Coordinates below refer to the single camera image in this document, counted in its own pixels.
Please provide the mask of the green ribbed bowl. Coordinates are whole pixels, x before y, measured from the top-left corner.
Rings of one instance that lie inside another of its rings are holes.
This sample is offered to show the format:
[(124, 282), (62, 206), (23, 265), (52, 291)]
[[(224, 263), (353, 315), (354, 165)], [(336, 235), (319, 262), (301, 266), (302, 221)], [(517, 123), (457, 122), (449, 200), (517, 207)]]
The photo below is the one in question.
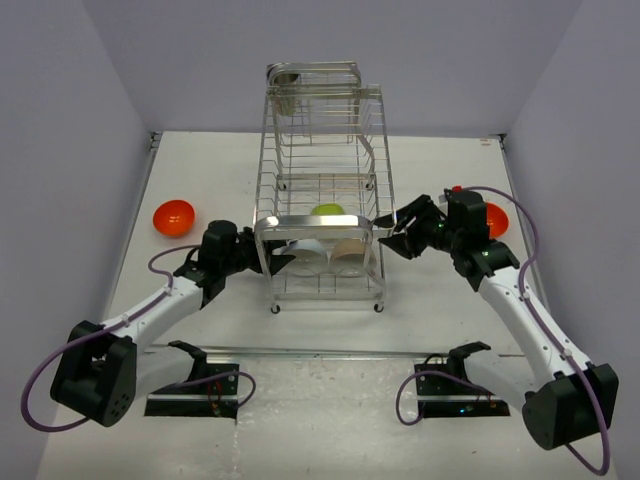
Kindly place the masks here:
[(314, 216), (344, 215), (345, 210), (338, 203), (323, 203), (315, 206), (311, 210), (311, 214)]

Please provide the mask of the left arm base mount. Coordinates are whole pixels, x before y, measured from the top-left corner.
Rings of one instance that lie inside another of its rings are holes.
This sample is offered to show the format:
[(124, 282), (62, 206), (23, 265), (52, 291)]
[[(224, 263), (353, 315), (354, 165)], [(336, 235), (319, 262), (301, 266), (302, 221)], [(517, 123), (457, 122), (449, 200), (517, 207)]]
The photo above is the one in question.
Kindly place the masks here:
[(208, 383), (192, 386), (169, 385), (152, 392), (146, 400), (145, 417), (184, 418), (228, 418), (237, 419), (239, 400), (237, 398), (239, 377), (222, 376), (223, 373), (239, 372), (238, 363), (211, 363), (208, 355), (199, 347), (182, 341), (170, 343), (190, 355), (194, 360), (192, 372), (185, 383), (216, 376)]

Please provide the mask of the perforated metal cutlery holder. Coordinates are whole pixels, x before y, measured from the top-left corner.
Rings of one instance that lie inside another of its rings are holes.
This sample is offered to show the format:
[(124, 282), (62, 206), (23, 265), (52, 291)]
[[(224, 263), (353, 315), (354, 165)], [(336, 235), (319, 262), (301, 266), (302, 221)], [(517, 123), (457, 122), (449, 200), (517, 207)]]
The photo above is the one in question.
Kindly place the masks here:
[(275, 103), (279, 115), (291, 117), (296, 113), (298, 73), (281, 73), (274, 77)]

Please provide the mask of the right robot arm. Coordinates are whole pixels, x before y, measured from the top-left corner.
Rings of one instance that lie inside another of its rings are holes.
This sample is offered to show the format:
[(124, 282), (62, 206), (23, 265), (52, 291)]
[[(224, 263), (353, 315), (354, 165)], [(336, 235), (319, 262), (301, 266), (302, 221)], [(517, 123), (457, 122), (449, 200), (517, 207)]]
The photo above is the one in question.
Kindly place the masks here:
[(448, 254), (455, 271), (497, 313), (524, 354), (530, 376), (509, 372), (483, 342), (449, 351), (441, 377), (456, 392), (473, 388), (498, 396), (521, 412), (534, 442), (544, 450), (571, 447), (594, 434), (607, 435), (619, 379), (596, 365), (562, 331), (526, 280), (529, 261), (493, 238), (483, 188), (444, 192), (441, 210), (427, 195), (374, 220), (389, 229), (381, 244), (412, 260), (427, 248)]

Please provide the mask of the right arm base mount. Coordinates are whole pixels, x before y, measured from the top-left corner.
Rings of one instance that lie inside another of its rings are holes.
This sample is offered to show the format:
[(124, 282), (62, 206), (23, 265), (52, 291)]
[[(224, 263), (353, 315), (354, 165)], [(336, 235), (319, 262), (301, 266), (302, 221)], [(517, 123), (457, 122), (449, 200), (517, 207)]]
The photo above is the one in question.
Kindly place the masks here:
[(483, 342), (472, 342), (451, 349), (447, 355), (431, 353), (414, 365), (422, 372), (415, 379), (420, 419), (508, 417), (506, 402), (480, 387), (471, 387), (463, 367), (469, 355), (490, 351)]

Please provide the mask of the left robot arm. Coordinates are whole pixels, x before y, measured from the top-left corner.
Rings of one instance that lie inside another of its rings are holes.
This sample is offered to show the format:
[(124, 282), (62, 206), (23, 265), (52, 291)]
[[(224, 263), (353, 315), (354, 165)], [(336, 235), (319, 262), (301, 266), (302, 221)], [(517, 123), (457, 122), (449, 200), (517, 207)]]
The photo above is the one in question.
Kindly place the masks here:
[(165, 284), (147, 300), (100, 324), (83, 321), (71, 331), (61, 355), (51, 398), (104, 427), (119, 422), (134, 400), (163, 388), (195, 393), (221, 381), (210, 375), (204, 351), (184, 341), (160, 350), (147, 348), (174, 325), (204, 309), (225, 288), (228, 277), (251, 270), (276, 274), (294, 261), (282, 240), (267, 241), (259, 257), (250, 228), (227, 220), (209, 224), (184, 263), (163, 271)]

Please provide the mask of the orange plastic bowl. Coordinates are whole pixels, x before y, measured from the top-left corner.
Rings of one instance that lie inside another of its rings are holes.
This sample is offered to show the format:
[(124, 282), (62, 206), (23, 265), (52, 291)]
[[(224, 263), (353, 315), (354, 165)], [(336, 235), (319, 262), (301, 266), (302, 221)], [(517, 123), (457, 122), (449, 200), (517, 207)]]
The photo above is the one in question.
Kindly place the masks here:
[(194, 207), (182, 199), (169, 200), (161, 204), (154, 212), (152, 224), (161, 235), (178, 238), (187, 235), (196, 219)]
[(510, 220), (506, 211), (492, 202), (486, 203), (486, 223), (491, 239), (498, 239), (509, 229)]

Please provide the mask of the white ribbed bowl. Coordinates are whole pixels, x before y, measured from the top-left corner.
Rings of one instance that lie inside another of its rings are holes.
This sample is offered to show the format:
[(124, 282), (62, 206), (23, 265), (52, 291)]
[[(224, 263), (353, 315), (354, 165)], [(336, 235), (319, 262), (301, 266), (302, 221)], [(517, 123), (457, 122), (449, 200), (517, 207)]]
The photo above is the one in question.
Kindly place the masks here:
[(302, 248), (287, 248), (282, 254), (295, 255), (296, 259), (285, 267), (289, 274), (300, 277), (311, 277), (324, 273), (328, 265), (326, 249), (315, 239), (303, 239)]

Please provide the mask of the beige ceramic bowl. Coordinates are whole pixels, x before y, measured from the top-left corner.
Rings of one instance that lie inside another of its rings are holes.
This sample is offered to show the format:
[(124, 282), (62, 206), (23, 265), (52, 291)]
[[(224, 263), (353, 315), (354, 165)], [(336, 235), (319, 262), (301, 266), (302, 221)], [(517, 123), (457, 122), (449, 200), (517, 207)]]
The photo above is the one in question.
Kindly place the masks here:
[(329, 267), (343, 277), (356, 277), (364, 269), (366, 244), (360, 239), (342, 239), (333, 247)]

